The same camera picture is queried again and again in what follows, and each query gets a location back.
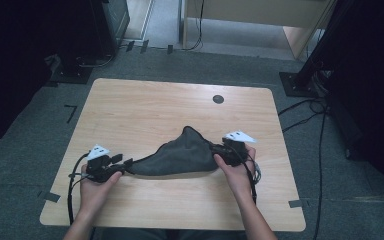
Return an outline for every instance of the tabletop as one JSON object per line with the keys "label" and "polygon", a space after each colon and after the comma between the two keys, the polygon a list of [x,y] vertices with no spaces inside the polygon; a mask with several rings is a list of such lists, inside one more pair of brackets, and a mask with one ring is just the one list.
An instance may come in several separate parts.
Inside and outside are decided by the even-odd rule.
{"label": "tabletop", "polygon": [[[216,95],[223,103],[213,101]],[[45,203],[41,223],[69,225],[68,175],[95,144],[109,149],[110,156],[123,153],[125,159],[141,159],[176,139],[185,126],[213,143],[237,130],[257,139],[249,143],[262,171],[256,185],[257,207],[274,231],[305,229],[302,208],[289,204],[299,196],[269,89],[123,79],[94,82],[51,188],[61,198]],[[74,214],[80,204],[78,187],[73,190]],[[169,177],[126,174],[112,189],[95,225],[243,229],[221,169]]]}

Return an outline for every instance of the forearm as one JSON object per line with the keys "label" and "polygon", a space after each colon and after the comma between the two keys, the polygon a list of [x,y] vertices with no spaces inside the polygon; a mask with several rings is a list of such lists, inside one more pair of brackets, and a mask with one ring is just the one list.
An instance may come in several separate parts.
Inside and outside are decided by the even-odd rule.
{"label": "forearm", "polygon": [[73,224],[64,236],[64,240],[86,240],[89,239],[92,230],[93,218],[81,211],[77,214]]}
{"label": "forearm", "polygon": [[252,200],[251,194],[234,193],[234,195],[241,212],[247,238],[249,240],[277,239]]}

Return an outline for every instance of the tripod base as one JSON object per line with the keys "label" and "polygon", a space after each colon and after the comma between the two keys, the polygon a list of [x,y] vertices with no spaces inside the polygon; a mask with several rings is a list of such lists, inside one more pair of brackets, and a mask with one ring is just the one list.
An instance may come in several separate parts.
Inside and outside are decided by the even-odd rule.
{"label": "tripod base", "polygon": [[60,64],[55,70],[49,82],[51,83],[73,83],[86,84],[93,68],[76,67],[75,69],[63,68]]}
{"label": "tripod base", "polygon": [[286,96],[309,98],[316,98],[319,96],[312,81],[305,87],[298,87],[295,85],[295,77],[297,76],[297,73],[279,72],[279,76]]}

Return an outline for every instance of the gray cloth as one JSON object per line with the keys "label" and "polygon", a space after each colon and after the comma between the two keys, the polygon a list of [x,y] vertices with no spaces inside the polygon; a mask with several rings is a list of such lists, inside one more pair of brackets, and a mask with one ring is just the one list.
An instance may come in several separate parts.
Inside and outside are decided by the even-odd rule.
{"label": "gray cloth", "polygon": [[127,172],[143,176],[164,176],[179,173],[210,172],[218,168],[209,141],[192,127],[162,145],[156,153],[134,161]]}
{"label": "gray cloth", "polygon": [[106,228],[102,240],[246,240],[245,231],[178,230],[169,236],[164,229]]}

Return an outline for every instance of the right hand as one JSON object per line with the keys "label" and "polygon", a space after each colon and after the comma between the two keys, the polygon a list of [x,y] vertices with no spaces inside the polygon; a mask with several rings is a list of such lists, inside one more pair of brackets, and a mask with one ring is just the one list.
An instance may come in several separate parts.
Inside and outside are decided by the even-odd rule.
{"label": "right hand", "polygon": [[[248,145],[245,145],[245,147],[248,150],[248,155],[252,159],[255,159],[255,148],[252,148]],[[248,157],[248,161],[246,161],[245,164],[248,166],[248,169],[251,171],[251,173],[254,174],[254,162],[251,158]],[[242,164],[236,167],[226,165],[223,158],[220,157],[220,155],[218,154],[214,155],[214,160],[216,161],[217,165],[221,168],[221,170],[223,170],[224,174],[226,175],[229,187],[230,189],[232,189],[235,195],[242,193],[250,194],[251,184],[249,182],[247,171]]]}

